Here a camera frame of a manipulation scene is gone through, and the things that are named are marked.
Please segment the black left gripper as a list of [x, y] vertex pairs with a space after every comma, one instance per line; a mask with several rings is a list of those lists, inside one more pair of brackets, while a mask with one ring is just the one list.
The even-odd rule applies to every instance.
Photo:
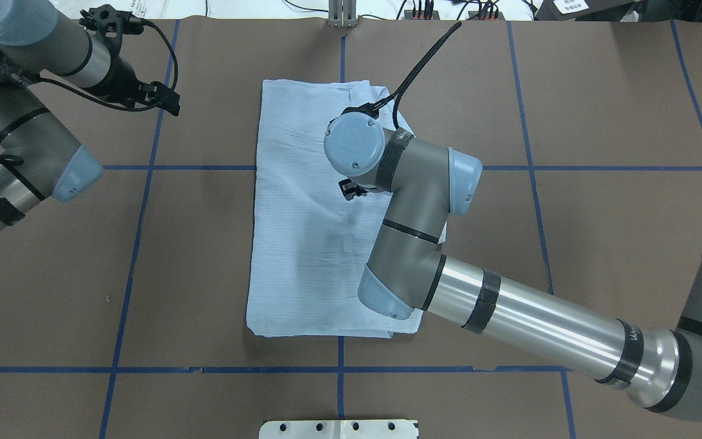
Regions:
[[83, 90], [103, 100], [105, 105], [155, 105], [178, 117], [180, 94], [162, 82], [145, 83], [137, 79], [131, 64], [120, 55], [123, 37], [142, 34], [147, 27], [156, 31], [172, 52], [172, 45], [162, 29], [149, 19], [119, 11], [109, 4], [83, 9], [80, 14], [80, 25], [94, 32], [91, 41], [101, 43], [110, 56], [110, 69], [105, 77]]

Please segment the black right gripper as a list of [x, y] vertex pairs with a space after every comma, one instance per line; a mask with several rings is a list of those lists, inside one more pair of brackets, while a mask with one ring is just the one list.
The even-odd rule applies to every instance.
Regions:
[[339, 188], [346, 201], [354, 200], [354, 198], [365, 197], [368, 194], [368, 190], [365, 189], [365, 187], [360, 186], [351, 179], [339, 181]]

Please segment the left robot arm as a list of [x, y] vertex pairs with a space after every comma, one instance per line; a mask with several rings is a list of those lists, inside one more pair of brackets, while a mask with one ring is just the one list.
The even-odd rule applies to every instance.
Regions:
[[0, 231], [46, 198], [69, 202], [103, 167], [31, 92], [52, 84], [108, 109], [179, 114], [177, 80], [141, 81], [120, 55], [123, 37], [159, 31], [112, 5], [73, 21], [49, 1], [0, 1]]

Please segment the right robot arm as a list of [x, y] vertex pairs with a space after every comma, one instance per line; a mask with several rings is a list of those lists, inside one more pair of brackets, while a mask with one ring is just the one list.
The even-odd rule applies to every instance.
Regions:
[[643, 329], [441, 252], [448, 218], [473, 201], [478, 158], [351, 110], [329, 122], [323, 147], [345, 199], [391, 197], [357, 290], [365, 307], [399, 320], [429, 312], [622, 391], [649, 412], [702, 422], [702, 254], [677, 325]]

